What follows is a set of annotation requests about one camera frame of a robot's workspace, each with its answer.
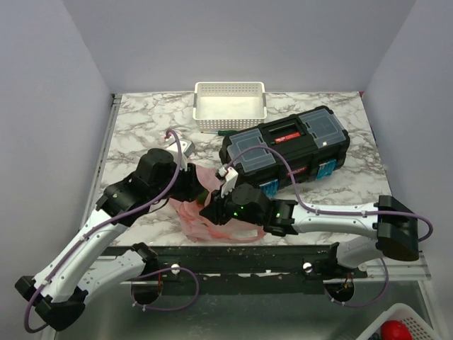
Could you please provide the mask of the pink plastic bag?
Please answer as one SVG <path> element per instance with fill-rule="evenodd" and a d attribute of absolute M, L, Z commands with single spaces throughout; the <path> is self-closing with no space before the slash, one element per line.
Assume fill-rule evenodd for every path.
<path fill-rule="evenodd" d="M 199 215 L 210 201 L 212 191 L 219 189 L 220 180 L 215 176 L 215 169 L 196 166 L 200 183 L 210 192 L 204 206 L 193 202 L 178 202 L 170 199 L 169 203 L 180 220 L 183 234 L 192 242 L 213 241 L 229 244 L 247 244 L 257 242 L 265 236 L 262 227 L 238 220 L 230 220 L 225 225 L 214 225 Z"/>

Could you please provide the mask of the green fake fruit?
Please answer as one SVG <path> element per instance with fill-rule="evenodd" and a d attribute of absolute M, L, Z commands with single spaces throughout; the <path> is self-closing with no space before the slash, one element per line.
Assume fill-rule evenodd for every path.
<path fill-rule="evenodd" d="M 201 206 L 204 206 L 205 205 L 205 202 L 207 200 L 207 197 L 208 195 L 210 194 L 209 191 L 207 190 L 204 190 L 200 195 L 198 195 L 195 199 L 195 202 L 198 204 L 198 205 L 201 205 Z"/>

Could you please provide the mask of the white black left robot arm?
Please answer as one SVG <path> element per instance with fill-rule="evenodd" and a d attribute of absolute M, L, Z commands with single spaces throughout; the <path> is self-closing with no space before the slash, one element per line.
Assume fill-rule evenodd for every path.
<path fill-rule="evenodd" d="M 17 280 L 15 288 L 28 302 L 23 321 L 28 333 L 47 327 L 65 330 L 112 285 L 180 271 L 179 265 L 161 267 L 157 253 L 144 243 L 133 244 L 98 268 L 92 265 L 154 204 L 169 198 L 192 202 L 203 192 L 196 166 L 188 162 L 191 152 L 190 147 L 177 144 L 150 149 L 134 171 L 105 188 L 84 225 L 49 265 Z"/>

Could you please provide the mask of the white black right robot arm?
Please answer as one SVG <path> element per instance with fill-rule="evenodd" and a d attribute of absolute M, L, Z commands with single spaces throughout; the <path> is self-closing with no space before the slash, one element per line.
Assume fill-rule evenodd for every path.
<path fill-rule="evenodd" d="M 363 205 L 310 205 L 269 198 L 258 188 L 241 184 L 227 195 L 213 191 L 200 216 L 215 225 L 235 219 L 263 228 L 274 236 L 332 232 L 354 239 L 332 246 L 327 272 L 336 278 L 350 269 L 386 257 L 412 262 L 419 259 L 419 217 L 390 195 Z"/>

